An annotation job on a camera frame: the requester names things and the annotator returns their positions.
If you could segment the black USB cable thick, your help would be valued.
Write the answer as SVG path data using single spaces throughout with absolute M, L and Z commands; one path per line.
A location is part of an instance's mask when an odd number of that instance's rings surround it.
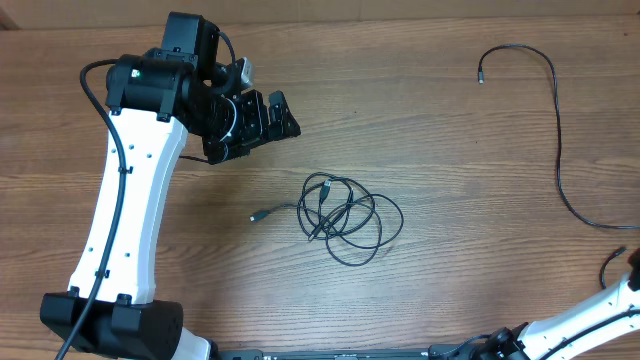
M 484 75 L 484 68 L 483 68 L 484 61 L 486 60 L 486 58 L 489 55 L 501 50 L 517 50 L 517 51 L 533 53 L 539 56 L 549 69 L 549 74 L 551 76 L 551 94 L 552 94 L 553 112 L 555 117 L 555 129 L 556 129 L 556 155 L 554 160 L 554 180 L 555 180 L 555 187 L 560 197 L 560 200 L 562 201 L 566 209 L 580 222 L 593 228 L 607 229 L 607 230 L 621 230 L 621 231 L 638 231 L 639 230 L 638 225 L 616 225 L 616 224 L 606 224 L 606 223 L 593 221 L 588 217 L 584 216 L 583 214 L 581 214 L 571 204 L 569 198 L 567 197 L 564 191 L 563 180 L 562 180 L 563 131 L 562 131 L 562 123 L 561 123 L 560 104 L 559 104 L 559 81 L 558 81 L 558 75 L 557 75 L 555 64 L 547 54 L 545 54 L 544 52 L 542 52 L 541 50 L 535 47 L 532 47 L 526 44 L 521 44 L 521 43 L 507 43 L 507 44 L 500 44 L 497 46 L 493 46 L 487 49 L 478 59 L 477 70 L 476 70 L 477 83 L 479 85 L 483 85 L 486 82 L 485 75 Z

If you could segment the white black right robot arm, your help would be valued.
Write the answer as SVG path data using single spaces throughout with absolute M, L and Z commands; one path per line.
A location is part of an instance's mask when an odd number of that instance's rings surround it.
M 566 312 L 525 324 L 519 333 L 500 330 L 475 350 L 475 359 L 572 359 L 639 329 L 639 252 L 631 271 Z

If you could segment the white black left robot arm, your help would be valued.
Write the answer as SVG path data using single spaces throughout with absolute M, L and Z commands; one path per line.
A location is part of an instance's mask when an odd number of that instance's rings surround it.
M 293 138 L 284 95 L 253 87 L 245 58 L 220 64 L 227 36 L 195 14 L 168 16 L 162 43 L 105 61 L 104 174 L 86 246 L 67 288 L 46 294 L 41 322 L 64 349 L 110 359 L 214 359 L 214 342 L 186 329 L 180 304 L 155 296 L 159 228 L 171 177 L 189 135 L 215 165 Z

